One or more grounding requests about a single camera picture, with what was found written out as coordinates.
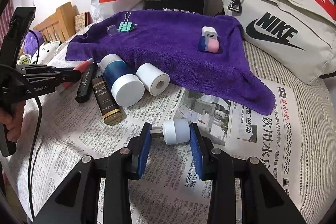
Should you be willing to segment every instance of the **brown bottle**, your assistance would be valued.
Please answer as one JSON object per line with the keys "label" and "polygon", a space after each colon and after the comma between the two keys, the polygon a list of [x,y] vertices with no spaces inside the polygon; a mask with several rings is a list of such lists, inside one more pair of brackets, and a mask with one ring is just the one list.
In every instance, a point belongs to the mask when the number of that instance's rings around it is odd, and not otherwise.
{"label": "brown bottle", "polygon": [[120,122],[123,119],[122,112],[112,97],[104,78],[102,76],[94,78],[92,88],[104,123],[111,126]]}

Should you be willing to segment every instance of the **wooden headboard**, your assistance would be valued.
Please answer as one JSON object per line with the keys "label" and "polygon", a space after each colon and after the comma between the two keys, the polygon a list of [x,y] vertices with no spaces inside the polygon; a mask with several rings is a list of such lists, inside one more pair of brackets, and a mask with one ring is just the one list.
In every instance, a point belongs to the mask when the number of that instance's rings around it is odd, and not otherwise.
{"label": "wooden headboard", "polygon": [[75,34],[75,12],[71,2],[56,9],[56,12],[34,27],[40,31],[44,41],[65,42]]}

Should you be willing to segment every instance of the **newspaper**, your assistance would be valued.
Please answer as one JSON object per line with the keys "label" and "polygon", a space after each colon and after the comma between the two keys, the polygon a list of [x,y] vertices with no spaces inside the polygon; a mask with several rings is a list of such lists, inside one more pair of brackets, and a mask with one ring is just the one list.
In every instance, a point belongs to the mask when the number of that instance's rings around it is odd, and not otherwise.
{"label": "newspaper", "polygon": [[[232,157],[255,156],[268,168],[297,208],[301,207],[301,126],[293,90],[265,79],[276,103],[270,115],[204,93],[185,90],[174,118],[198,124],[203,136]],[[236,222],[242,223],[241,194],[236,180]]]}
{"label": "newspaper", "polygon": [[[65,53],[66,47],[48,65],[66,67],[78,64],[65,61]],[[145,92],[137,104],[123,108],[126,118],[121,123],[108,126],[102,121],[94,96],[83,104],[74,100],[78,83],[61,94],[41,96],[43,116],[32,175],[35,215],[80,158],[85,155],[92,155],[95,159],[110,156],[127,146],[132,137],[139,135],[145,122],[159,128],[164,120],[172,118],[187,118],[196,122],[203,136],[210,137],[215,146],[232,156],[260,158],[298,206],[301,199],[296,195],[298,174],[294,172],[299,168],[296,162],[299,157],[296,156],[297,151],[290,148],[290,144],[297,146],[301,141],[295,99],[288,87],[263,81],[277,101],[277,108],[269,116],[262,116],[225,99],[170,84],[155,97]],[[11,157],[1,156],[6,175],[30,218],[28,158],[37,115],[36,103],[28,100],[17,152]],[[102,179],[99,223],[103,223],[104,186],[105,180]],[[167,146],[162,138],[153,139],[142,179],[129,181],[132,221],[137,224],[206,223],[211,188],[212,181],[198,179],[189,144]],[[236,190],[239,222],[238,182]]]}

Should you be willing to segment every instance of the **black cable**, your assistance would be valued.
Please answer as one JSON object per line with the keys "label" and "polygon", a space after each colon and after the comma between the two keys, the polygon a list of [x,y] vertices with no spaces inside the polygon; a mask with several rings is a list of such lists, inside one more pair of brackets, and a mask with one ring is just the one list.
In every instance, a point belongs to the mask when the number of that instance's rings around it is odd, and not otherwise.
{"label": "black cable", "polygon": [[33,153],[34,153],[34,148],[35,148],[35,143],[37,140],[37,135],[40,129],[40,124],[41,124],[41,119],[42,119],[42,105],[40,102],[40,99],[38,95],[36,94],[36,91],[33,87],[33,85],[21,74],[19,73],[16,69],[13,69],[12,67],[9,67],[7,65],[0,64],[1,71],[4,73],[7,73],[14,79],[19,80],[23,85],[26,85],[33,95],[34,99],[36,100],[37,107],[39,110],[39,116],[37,119],[37,124],[36,124],[36,130],[34,133],[33,137],[33,142],[31,144],[31,150],[30,150],[30,155],[29,155],[29,162],[28,162],[28,196],[29,196],[29,206],[30,206],[30,212],[31,212],[31,217],[34,220],[35,215],[34,215],[34,208],[33,208],[33,197],[32,197],[32,180],[31,180],[31,166],[32,166],[32,159],[33,159]]}
{"label": "black cable", "polygon": [[29,32],[31,32],[35,36],[36,41],[37,41],[37,58],[36,58],[36,63],[35,63],[35,64],[37,64],[37,61],[38,61],[39,55],[40,55],[40,43],[39,43],[39,39],[37,38],[36,33],[34,33],[32,30],[29,30]]}
{"label": "black cable", "polygon": [[34,175],[35,163],[36,163],[36,160],[37,160],[37,156],[38,156],[38,154],[39,154],[39,151],[41,150],[42,143],[43,143],[43,138],[42,138],[42,140],[41,140],[40,146],[39,146],[39,147],[37,148],[37,150],[36,150],[36,154],[35,154],[35,158],[34,158],[34,162],[33,162],[33,167],[31,168],[31,177],[33,177],[33,175]]}

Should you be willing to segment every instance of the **human hand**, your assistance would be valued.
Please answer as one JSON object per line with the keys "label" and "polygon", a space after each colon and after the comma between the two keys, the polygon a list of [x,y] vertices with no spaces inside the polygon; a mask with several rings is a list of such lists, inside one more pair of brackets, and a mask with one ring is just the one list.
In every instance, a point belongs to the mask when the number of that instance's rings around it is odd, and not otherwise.
{"label": "human hand", "polygon": [[0,123],[6,125],[8,129],[7,139],[11,142],[17,142],[21,135],[23,113],[25,111],[26,101],[16,104],[15,111],[12,115],[0,108]]}

